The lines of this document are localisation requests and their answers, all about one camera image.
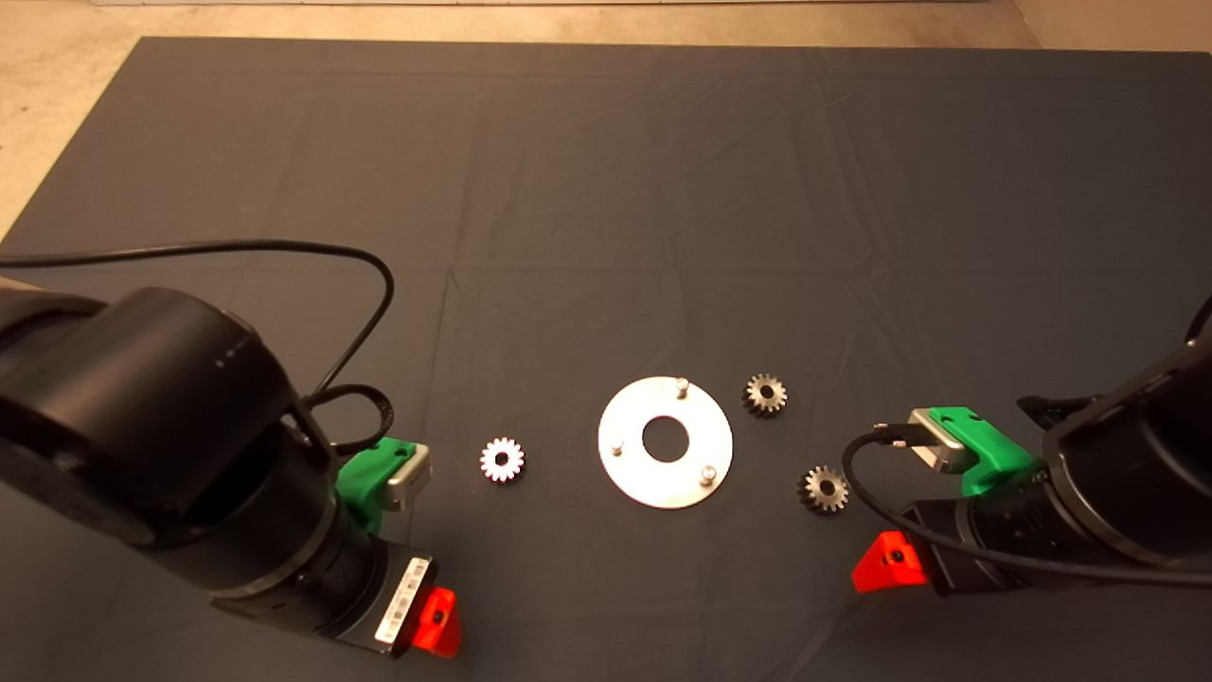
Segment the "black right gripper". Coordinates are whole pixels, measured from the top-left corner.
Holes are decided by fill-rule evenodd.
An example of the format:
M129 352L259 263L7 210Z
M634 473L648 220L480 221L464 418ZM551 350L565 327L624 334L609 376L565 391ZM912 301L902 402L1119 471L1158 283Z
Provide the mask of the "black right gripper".
M970 502L934 499L911 502L903 517L957 541L974 544ZM942 597L991 594L1005 590L1004 571L994 564L934 548L920 535L884 531L875 535L861 561L851 571L857 594L875 594L896 588L926 585Z

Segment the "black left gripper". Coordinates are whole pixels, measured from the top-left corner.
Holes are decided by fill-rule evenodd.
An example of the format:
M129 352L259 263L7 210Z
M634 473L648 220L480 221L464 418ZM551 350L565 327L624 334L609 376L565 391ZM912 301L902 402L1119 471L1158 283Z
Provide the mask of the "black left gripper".
M276 588L208 603L227 617L278 631L404 657L457 657L463 630L454 591L438 588L438 560L404 544L371 538L315 560Z

